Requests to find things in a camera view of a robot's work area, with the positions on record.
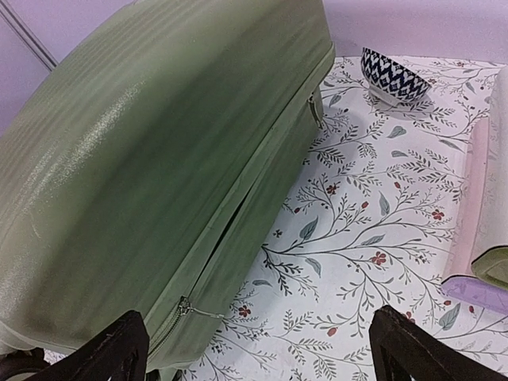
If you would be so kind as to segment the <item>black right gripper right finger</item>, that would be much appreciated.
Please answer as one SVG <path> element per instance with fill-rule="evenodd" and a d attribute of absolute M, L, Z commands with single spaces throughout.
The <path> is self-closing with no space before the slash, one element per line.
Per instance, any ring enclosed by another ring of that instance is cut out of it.
<path fill-rule="evenodd" d="M 468 359 L 417 327 L 390 306 L 369 328 L 377 380 L 467 380 Z"/>

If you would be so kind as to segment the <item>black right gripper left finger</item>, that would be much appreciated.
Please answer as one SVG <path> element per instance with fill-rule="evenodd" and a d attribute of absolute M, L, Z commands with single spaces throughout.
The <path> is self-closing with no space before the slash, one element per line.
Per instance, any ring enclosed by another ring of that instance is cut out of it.
<path fill-rule="evenodd" d="M 149 336 L 141 314 L 129 310 L 79 350 L 29 377 L 40 381 L 145 379 Z"/>

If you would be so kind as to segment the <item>green hard-shell suitcase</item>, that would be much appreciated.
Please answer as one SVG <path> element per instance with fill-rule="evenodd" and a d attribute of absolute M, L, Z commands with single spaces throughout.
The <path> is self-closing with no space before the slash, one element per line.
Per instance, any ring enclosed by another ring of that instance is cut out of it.
<path fill-rule="evenodd" d="M 294 185 L 335 52 L 320 1 L 137 1 L 1 138 L 1 377 L 129 310 L 144 380 L 206 350 Z"/>

